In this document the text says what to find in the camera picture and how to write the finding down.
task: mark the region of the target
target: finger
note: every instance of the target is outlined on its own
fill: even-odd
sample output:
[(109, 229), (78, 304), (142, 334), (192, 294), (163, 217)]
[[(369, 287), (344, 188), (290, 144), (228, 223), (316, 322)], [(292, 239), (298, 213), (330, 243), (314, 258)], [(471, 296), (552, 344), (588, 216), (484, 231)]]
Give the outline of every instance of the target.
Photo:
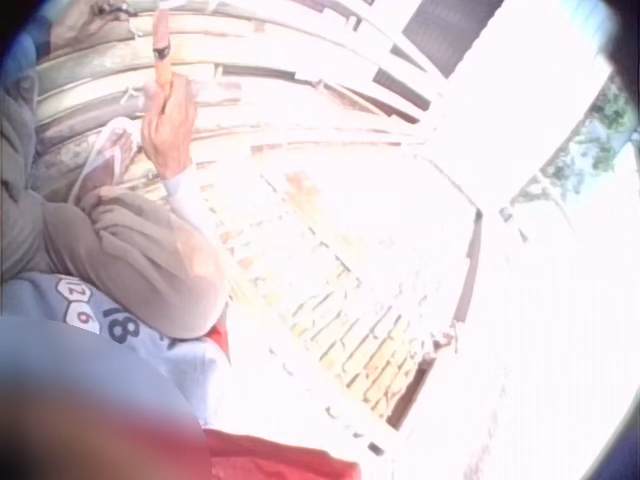
[(147, 82), (144, 84), (143, 92), (145, 110), (155, 115), (160, 114), (166, 101), (162, 89), (155, 82)]
[(144, 88), (146, 113), (142, 119), (143, 137), (149, 138), (156, 131), (158, 120), (162, 114), (165, 97), (155, 83), (148, 83)]
[(183, 75), (173, 74), (171, 95), (167, 100), (167, 115), (184, 115), (191, 104), (191, 87), (189, 79)]

